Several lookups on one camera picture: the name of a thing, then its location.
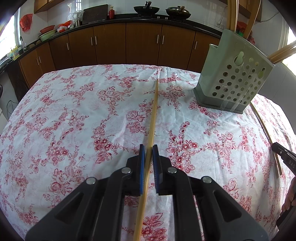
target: electrical outlet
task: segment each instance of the electrical outlet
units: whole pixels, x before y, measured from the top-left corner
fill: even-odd
[[[221,23],[216,22],[216,26],[220,29],[224,29],[224,25]]]

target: cutting board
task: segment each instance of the cutting board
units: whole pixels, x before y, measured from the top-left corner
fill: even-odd
[[[94,6],[84,9],[82,24],[106,20],[108,14],[108,4]]]

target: floral tablecloth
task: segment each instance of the floral tablecloth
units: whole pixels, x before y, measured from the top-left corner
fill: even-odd
[[[250,106],[242,115],[200,107],[198,73],[148,65],[85,66],[43,75],[19,103],[0,137],[0,208],[26,232],[87,177],[125,166],[147,143],[156,80],[154,144],[189,176],[211,176],[273,237],[293,174],[278,176]],[[281,108],[252,101],[272,137],[296,151]],[[172,198],[155,193],[153,168],[142,240],[174,240]],[[138,198],[125,198],[122,240],[132,240]]]

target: screw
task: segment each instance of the screw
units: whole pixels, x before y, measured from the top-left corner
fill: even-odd
[[[175,167],[169,167],[168,168],[168,172],[169,173],[176,173],[177,172],[177,169]]]
[[[124,173],[124,174],[128,174],[131,172],[131,169],[129,167],[124,167],[121,169],[121,172]]]
[[[202,181],[203,181],[204,183],[211,183],[211,182],[212,182],[212,179],[211,179],[210,177],[208,177],[208,176],[204,176],[204,177],[202,178]]]
[[[86,183],[91,185],[91,184],[95,184],[96,182],[96,179],[94,177],[89,177],[87,180],[86,180]]]

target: black countertop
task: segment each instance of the black countertop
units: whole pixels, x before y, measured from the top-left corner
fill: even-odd
[[[186,29],[193,30],[193,31],[199,31],[199,32],[211,35],[216,38],[221,38],[221,35],[222,35],[221,31],[218,31],[218,30],[211,28],[209,26],[206,26],[204,24],[194,22],[191,20],[184,20],[183,22],[175,21],[175,20],[172,20],[171,17],[167,16],[167,15],[155,14],[155,17],[153,17],[153,18],[139,18],[137,13],[117,14],[117,15],[115,15],[115,18],[112,20],[102,20],[102,21],[98,21],[98,22],[88,23],[88,24],[84,24],[84,25],[66,30],[62,33],[56,33],[51,38],[35,45],[34,47],[30,48],[29,50],[25,51],[15,61],[20,60],[22,57],[26,56],[28,53],[30,53],[31,51],[33,51],[34,49],[36,49],[40,45],[42,45],[52,39],[60,37],[64,34],[68,34],[73,31],[84,29],[84,28],[89,28],[89,27],[104,25],[104,24],[111,24],[111,23],[159,23],[159,24],[166,24],[166,25],[171,25],[171,26],[180,27],[180,28],[186,28]],[[7,65],[5,65],[4,67],[2,67],[0,69],[0,73],[2,73],[5,70],[5,68],[8,65],[10,65],[12,62],[10,62]]]

